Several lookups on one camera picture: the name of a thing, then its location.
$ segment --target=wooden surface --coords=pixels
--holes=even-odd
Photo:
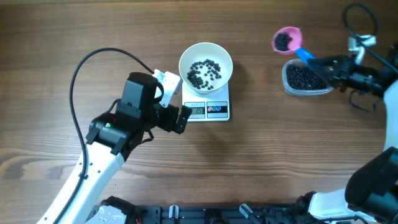
[[[317,57],[347,54],[341,12],[348,1],[161,1],[0,7],[0,222],[35,223],[48,209],[80,154],[68,91],[78,62],[92,50],[118,47],[150,68],[178,74],[183,51],[214,42],[232,56],[232,118],[190,123],[178,135],[154,129],[100,200],[135,204],[292,202],[306,192],[345,187],[384,145],[386,115],[363,113],[348,94],[297,98],[284,93],[281,68],[295,58],[272,51],[284,26],[297,26]],[[374,49],[385,55],[398,37],[397,4],[378,14]],[[366,16],[354,14],[366,30]],[[367,65],[379,65],[366,60]],[[130,72],[118,53],[89,59],[75,86],[83,135],[121,96]],[[173,105],[181,105],[181,94]]]

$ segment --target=clear plastic container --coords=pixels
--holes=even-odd
[[[333,90],[333,87],[331,87],[331,86],[328,86],[328,88],[323,89],[323,90],[296,90],[296,89],[292,88],[287,83],[287,74],[286,74],[287,66],[291,65],[291,64],[299,66],[299,67],[306,67],[306,64],[299,58],[290,60],[284,65],[284,67],[282,69],[282,81],[284,83],[285,92],[287,94],[293,95],[293,96],[313,96],[313,95],[325,94],[325,93],[328,93]]]

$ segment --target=blue handle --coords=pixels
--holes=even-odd
[[[308,52],[307,50],[305,50],[304,48],[299,48],[295,51],[296,55],[301,58],[301,60],[303,60],[303,62],[312,69],[312,67],[308,64],[308,60],[309,59],[315,59],[315,57]]]

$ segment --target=white scale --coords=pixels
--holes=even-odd
[[[199,94],[182,84],[182,105],[192,108],[188,122],[229,120],[228,83],[214,93]]]

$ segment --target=pile of black beans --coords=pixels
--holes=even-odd
[[[202,73],[200,70],[202,70],[203,67],[207,68],[207,71]],[[209,81],[203,81],[202,76],[209,78],[210,81],[221,78],[219,74],[221,71],[220,66],[210,59],[206,59],[203,62],[195,62],[191,65],[190,69],[191,70],[187,73],[187,78],[192,83],[193,87],[198,90],[201,88],[207,88],[208,90],[214,88],[209,84]]]
[[[292,38],[287,33],[280,33],[275,38],[275,47],[280,51],[288,51],[288,44],[292,41]]]
[[[322,90],[326,83],[308,67],[298,67],[290,64],[286,69],[287,83],[296,90]]]

